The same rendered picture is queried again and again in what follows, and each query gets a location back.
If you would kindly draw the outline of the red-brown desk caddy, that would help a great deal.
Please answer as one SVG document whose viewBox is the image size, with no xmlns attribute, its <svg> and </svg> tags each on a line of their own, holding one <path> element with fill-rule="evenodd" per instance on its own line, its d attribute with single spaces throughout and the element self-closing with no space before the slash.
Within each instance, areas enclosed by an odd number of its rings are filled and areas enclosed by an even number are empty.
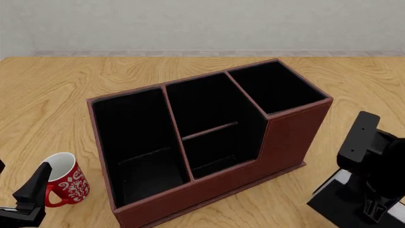
<svg viewBox="0 0 405 228">
<path fill-rule="evenodd" d="M 152 228 L 302 167 L 332 102 L 277 59 L 90 98 L 120 228 Z"/>
</svg>

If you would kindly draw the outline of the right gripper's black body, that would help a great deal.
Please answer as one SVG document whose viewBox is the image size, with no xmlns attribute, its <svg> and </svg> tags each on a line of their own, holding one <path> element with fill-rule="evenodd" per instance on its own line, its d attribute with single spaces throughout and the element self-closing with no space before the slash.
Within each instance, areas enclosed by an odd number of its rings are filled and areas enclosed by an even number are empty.
<svg viewBox="0 0 405 228">
<path fill-rule="evenodd" d="M 371 222 L 378 224 L 381 218 L 396 203 L 397 198 L 383 197 L 373 189 L 365 189 L 363 213 Z"/>
</svg>

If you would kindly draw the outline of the black flat plate on stalk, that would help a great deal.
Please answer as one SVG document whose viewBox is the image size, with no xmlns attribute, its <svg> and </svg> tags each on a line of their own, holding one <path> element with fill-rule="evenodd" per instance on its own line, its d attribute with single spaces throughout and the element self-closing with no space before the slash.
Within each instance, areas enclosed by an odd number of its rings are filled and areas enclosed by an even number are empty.
<svg viewBox="0 0 405 228">
<path fill-rule="evenodd" d="M 352 173 L 365 172 L 382 158 L 396 136 L 380 130 L 378 115 L 359 112 L 337 155 L 340 168 Z"/>
</svg>

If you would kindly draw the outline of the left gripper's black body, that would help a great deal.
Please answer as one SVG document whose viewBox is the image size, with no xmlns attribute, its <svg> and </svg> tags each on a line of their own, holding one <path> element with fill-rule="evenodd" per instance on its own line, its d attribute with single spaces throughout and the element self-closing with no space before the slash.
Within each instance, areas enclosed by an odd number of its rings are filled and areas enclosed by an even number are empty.
<svg viewBox="0 0 405 228">
<path fill-rule="evenodd" d="M 43 207 L 36 207 L 33 210 L 0 208 L 0 228 L 39 227 L 45 216 Z"/>
</svg>

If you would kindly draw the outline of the red mug with white pattern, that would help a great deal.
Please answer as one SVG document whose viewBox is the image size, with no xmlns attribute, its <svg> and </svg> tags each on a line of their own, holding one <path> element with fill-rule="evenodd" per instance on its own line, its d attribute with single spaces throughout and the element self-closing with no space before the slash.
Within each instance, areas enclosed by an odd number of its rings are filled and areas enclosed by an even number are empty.
<svg viewBox="0 0 405 228">
<path fill-rule="evenodd" d="M 88 197 L 90 185 L 72 153 L 56 153 L 45 159 L 44 162 L 52 168 L 46 186 L 45 206 L 56 208 L 63 205 L 74 205 Z M 61 201 L 51 203 L 50 193 L 57 195 Z"/>
</svg>

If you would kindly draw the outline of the black book with white pages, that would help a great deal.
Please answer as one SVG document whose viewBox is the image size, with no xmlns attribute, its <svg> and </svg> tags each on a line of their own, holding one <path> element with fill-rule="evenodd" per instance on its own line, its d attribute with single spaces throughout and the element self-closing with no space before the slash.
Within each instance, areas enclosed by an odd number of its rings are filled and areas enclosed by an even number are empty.
<svg viewBox="0 0 405 228">
<path fill-rule="evenodd" d="M 307 203 L 338 228 L 405 228 L 405 204 L 398 202 L 379 222 L 364 213 L 364 197 L 358 180 L 347 170 L 338 169 L 314 191 Z"/>
</svg>

